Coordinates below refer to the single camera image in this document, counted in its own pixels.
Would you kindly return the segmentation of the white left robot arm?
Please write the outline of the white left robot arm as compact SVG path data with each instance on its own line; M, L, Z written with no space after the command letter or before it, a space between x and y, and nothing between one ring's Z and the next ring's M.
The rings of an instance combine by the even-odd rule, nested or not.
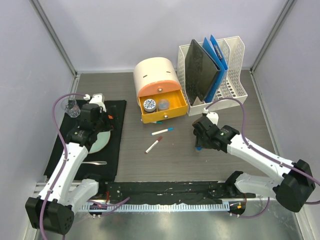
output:
M25 204L31 226L40 230L43 239L47 231L65 236L81 206L91 197L100 200L106 195L106 186L94 179L82 180L73 191L70 187L98 135L116 129L117 113L115 106L107 108L103 102L86 103L76 126L61 140L63 153L49 181Z

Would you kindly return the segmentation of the cream round drawer cabinet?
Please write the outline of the cream round drawer cabinet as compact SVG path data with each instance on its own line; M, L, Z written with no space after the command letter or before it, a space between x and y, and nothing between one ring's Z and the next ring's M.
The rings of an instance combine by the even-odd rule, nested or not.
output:
M144 124L184 116L188 110L182 87L172 62L165 57L152 57L139 62L133 70L133 81L137 104ZM143 103L146 99L156 101L156 111L146 113ZM158 111L158 101L167 99L168 110Z

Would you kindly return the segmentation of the blue white round tin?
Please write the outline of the blue white round tin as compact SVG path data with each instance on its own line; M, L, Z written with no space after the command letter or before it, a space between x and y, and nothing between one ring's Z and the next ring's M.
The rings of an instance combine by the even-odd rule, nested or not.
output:
M157 103L154 99L146 99L143 102L143 109L146 113L154 113L157 110Z

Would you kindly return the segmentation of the clear jar with lid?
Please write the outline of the clear jar with lid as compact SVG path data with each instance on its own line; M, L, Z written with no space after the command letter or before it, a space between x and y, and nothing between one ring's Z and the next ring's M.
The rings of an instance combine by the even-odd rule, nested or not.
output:
M166 111L170 108L170 101L168 99L160 99L157 103L158 111Z

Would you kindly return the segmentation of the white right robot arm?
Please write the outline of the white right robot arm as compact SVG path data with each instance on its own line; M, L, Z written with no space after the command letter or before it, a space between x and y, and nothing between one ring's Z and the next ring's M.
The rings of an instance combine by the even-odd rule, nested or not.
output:
M193 124L195 145L236 156L265 173L265 177L235 171L226 184L226 193L233 198L255 194L276 199L287 210L298 213L316 188L310 165L300 159L293 162L258 146L235 128L217 126L214 115L203 115Z

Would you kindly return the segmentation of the blue plastic folder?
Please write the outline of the blue plastic folder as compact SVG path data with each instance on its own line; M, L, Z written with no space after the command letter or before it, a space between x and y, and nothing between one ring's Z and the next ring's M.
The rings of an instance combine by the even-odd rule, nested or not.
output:
M228 65L221 48L213 35L210 36L209 40L206 37L204 38L202 47L213 59L213 62L218 70L217 76L214 78L214 83L205 98L205 102L210 103L212 102L222 80L227 73Z

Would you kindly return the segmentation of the cream perforated file organizer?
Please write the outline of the cream perforated file organizer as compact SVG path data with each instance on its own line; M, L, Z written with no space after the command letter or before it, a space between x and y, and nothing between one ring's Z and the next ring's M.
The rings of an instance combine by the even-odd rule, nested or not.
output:
M234 98L244 103L248 97L240 81L245 44L239 36L221 38L217 40L217 43L222 51L228 70L212 99L213 101L218 101L218 103L209 108L212 111L236 107L238 105L237 102L233 100L223 100L224 98ZM189 44L186 44L178 47L177 78L187 102L187 114L189 116L195 116L201 114L203 109L209 104L204 102L191 106L189 103L185 87L185 57L187 56L189 46Z

